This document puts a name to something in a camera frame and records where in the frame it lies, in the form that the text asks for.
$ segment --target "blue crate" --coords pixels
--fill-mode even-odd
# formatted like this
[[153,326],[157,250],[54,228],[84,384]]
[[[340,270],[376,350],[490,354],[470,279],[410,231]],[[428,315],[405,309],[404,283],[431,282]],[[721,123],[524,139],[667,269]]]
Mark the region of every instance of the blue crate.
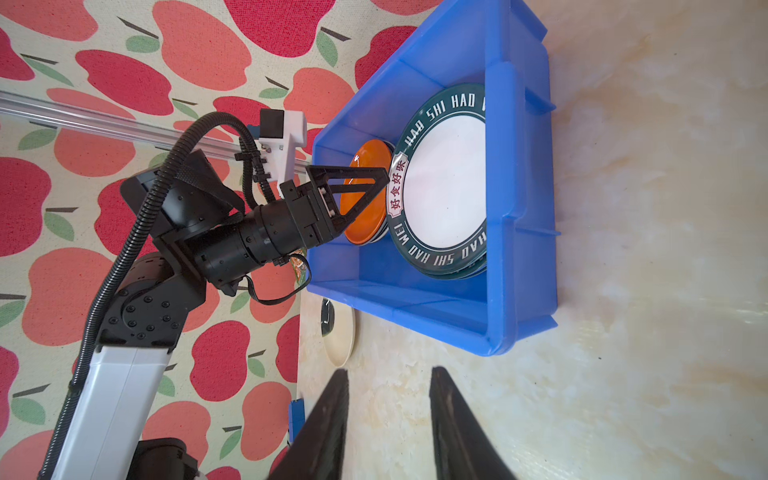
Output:
[[483,356],[557,326],[546,33],[522,0],[446,0],[314,145],[314,164],[349,165],[372,138],[396,144],[438,91],[484,83],[487,272],[434,280],[389,236],[364,247],[341,236],[310,251],[311,292]]

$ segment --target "orange bowl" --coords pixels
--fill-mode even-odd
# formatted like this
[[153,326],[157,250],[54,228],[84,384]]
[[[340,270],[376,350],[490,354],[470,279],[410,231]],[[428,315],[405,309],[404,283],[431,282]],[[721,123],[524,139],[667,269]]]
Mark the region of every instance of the orange bowl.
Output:
[[[371,140],[363,144],[357,151],[350,167],[384,167],[387,170],[392,164],[392,150],[381,140]],[[344,184],[372,184],[373,179],[347,179]],[[362,194],[342,194],[339,208],[346,214]],[[365,245],[381,231],[386,220],[386,192],[382,191],[373,202],[362,211],[357,219],[344,231],[347,240],[355,245]]]

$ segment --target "marble table surface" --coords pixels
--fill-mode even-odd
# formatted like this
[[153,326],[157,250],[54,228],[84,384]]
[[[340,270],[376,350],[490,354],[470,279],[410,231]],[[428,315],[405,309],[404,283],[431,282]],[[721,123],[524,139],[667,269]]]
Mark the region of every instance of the marble table surface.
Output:
[[[345,478],[435,477],[435,365],[521,480],[768,478],[768,4],[528,4],[558,106],[559,327],[481,358],[360,314]],[[319,305],[308,411],[333,372]]]

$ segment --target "cable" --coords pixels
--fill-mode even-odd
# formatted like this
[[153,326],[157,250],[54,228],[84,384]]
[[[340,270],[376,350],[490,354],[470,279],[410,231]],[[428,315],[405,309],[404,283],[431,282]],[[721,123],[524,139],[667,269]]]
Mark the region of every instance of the cable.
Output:
[[[244,154],[248,152],[242,137],[240,138],[240,151]],[[256,208],[257,202],[253,198],[253,160],[250,155],[243,155],[243,196],[251,210]]]
[[306,280],[304,280],[304,283],[299,285],[293,292],[289,293],[288,295],[281,296],[280,298],[276,298],[273,300],[262,300],[258,296],[256,296],[256,287],[253,285],[253,280],[251,280],[250,276],[245,276],[245,280],[248,282],[248,294],[250,297],[254,300],[256,300],[258,303],[261,303],[262,305],[278,305],[282,302],[285,302],[290,297],[296,295],[298,292],[304,290],[307,285],[310,284],[312,281],[312,270],[310,269],[310,263],[306,261],[306,258],[304,258],[304,255],[300,253],[291,253],[289,258],[296,258],[298,260],[301,260],[302,263],[304,263],[304,266],[306,267]]
[[256,149],[256,143],[253,140],[253,135],[251,135],[243,122],[238,120],[234,115],[224,112],[212,112],[197,119],[184,133],[181,134],[181,137],[179,137],[174,147],[170,149],[165,162],[163,162],[163,166],[157,172],[152,188],[147,192],[147,196],[141,204],[141,209],[136,216],[136,223],[134,223],[134,227],[131,229],[131,233],[125,241],[125,245],[123,245],[123,250],[114,261],[111,270],[101,284],[101,287],[91,304],[91,310],[88,312],[88,318],[83,332],[83,341],[80,345],[78,362],[74,368],[72,380],[69,382],[69,388],[64,404],[61,406],[61,412],[59,413],[56,426],[54,427],[51,443],[48,446],[48,451],[45,453],[43,466],[38,473],[38,480],[49,480],[53,476],[56,463],[61,454],[61,448],[64,446],[69,425],[72,422],[72,417],[78,406],[80,394],[85,386],[85,380],[88,377],[88,370],[91,366],[91,357],[93,356],[96,347],[96,336],[101,327],[101,322],[104,320],[104,315],[109,308],[110,302],[118,291],[125,275],[134,264],[139,252],[141,252],[144,242],[147,241],[152,226],[154,225],[154,221],[163,206],[165,197],[168,195],[171,184],[173,183],[174,178],[176,178],[182,163],[192,152],[192,149],[197,142],[199,142],[208,131],[219,125],[229,125],[237,130],[240,137],[245,139],[244,147],[246,152],[251,154],[251,156],[257,156],[259,154],[259,151]]
[[[243,149],[243,138],[240,139],[240,149],[245,151]],[[272,187],[270,187],[270,182],[266,179],[266,173],[264,172],[264,165],[261,163],[261,155],[258,155],[254,158],[256,163],[253,163],[250,158],[243,160],[243,195],[246,198],[246,201],[248,201],[248,194],[246,193],[246,188],[250,192],[250,198],[253,199],[253,191],[251,190],[251,185],[249,184],[246,187],[246,177],[253,178],[254,174],[255,177],[258,179],[259,187],[261,187],[261,193],[264,196],[264,200],[268,204],[271,204],[272,202],[275,202],[277,199],[275,198],[275,194],[272,192]],[[253,168],[250,172],[250,175],[245,174],[246,169],[246,163],[251,164],[251,167]],[[254,205],[250,205],[250,202],[248,203],[251,209],[254,208]]]

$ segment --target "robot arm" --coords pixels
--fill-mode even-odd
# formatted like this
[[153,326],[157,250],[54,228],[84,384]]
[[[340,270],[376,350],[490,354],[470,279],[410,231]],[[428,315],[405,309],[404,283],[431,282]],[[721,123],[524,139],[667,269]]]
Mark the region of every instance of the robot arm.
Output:
[[[283,198],[268,198],[267,204],[245,214],[243,201],[221,183],[202,152],[192,151],[220,124],[238,131],[243,152],[237,158],[255,165],[253,179],[244,175],[243,182],[266,184],[275,177]],[[263,109],[259,140],[261,150],[232,115],[204,115],[182,134],[162,166],[123,183],[121,194],[137,221],[94,299],[38,478],[181,480],[197,473],[197,461],[186,455],[183,444],[173,439],[139,443],[139,438],[187,315],[205,301],[206,283],[234,296],[243,279],[251,284],[248,273],[268,262],[285,264],[301,247],[333,240],[389,179],[384,168],[308,166],[310,181],[296,186],[293,159],[296,147],[306,144],[301,112]],[[339,184],[344,178],[374,183]],[[333,195],[353,191],[364,194],[347,214],[340,214]],[[238,211],[230,215],[233,208]],[[158,253],[137,260],[148,235]],[[264,300],[253,287],[249,291],[267,304],[290,297]],[[164,463],[155,464],[158,460]],[[161,476],[147,477],[146,472]]]

